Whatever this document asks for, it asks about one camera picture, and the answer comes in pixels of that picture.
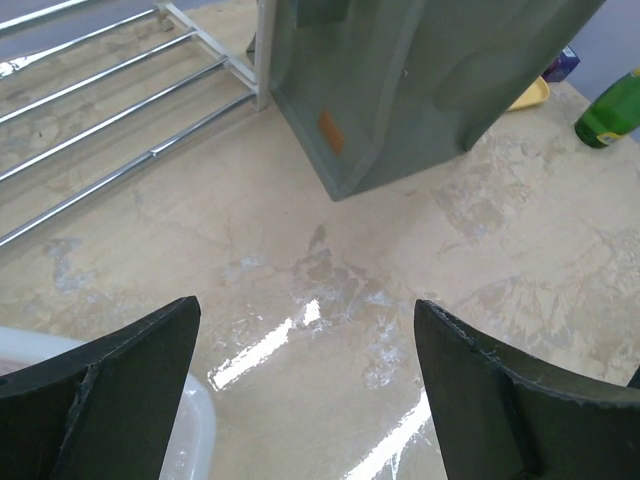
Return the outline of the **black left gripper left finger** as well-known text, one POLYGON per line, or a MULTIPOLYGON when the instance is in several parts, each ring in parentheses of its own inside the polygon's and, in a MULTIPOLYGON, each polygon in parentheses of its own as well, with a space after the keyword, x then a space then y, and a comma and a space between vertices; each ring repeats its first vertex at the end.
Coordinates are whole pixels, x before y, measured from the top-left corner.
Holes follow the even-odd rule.
POLYGON ((2 478, 158 478, 199 324, 182 297, 2 376, 2 478))

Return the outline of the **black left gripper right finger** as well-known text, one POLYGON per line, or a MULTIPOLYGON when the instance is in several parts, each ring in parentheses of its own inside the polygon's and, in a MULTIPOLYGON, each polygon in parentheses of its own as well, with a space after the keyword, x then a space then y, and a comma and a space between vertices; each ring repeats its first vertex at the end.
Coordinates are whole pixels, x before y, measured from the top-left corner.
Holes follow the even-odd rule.
POLYGON ((414 336, 450 479, 636 479, 639 377, 555 366, 419 300, 414 336))

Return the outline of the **green fabric grocery bag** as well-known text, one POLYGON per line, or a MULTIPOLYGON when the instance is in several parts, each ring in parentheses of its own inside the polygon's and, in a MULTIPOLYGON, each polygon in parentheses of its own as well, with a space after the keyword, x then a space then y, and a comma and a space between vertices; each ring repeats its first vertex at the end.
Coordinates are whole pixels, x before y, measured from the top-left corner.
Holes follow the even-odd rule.
POLYGON ((335 201, 470 151, 596 1, 279 1, 269 88, 335 201))

